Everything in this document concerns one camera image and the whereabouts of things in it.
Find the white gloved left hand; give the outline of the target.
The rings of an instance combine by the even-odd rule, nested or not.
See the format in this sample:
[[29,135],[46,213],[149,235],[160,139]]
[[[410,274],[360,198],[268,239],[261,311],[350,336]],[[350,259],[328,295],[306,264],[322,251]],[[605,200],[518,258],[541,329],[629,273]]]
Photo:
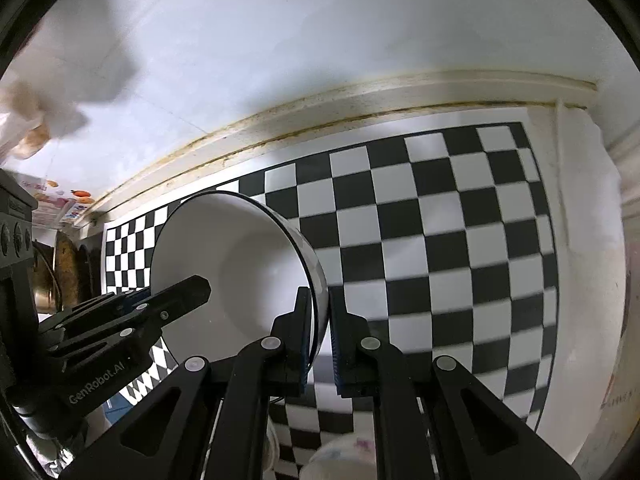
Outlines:
[[82,428],[77,434],[62,441],[58,439],[43,439],[28,430],[26,442],[34,453],[36,460],[44,469],[44,472],[52,478],[58,478],[61,472],[79,455],[87,446],[89,429]]

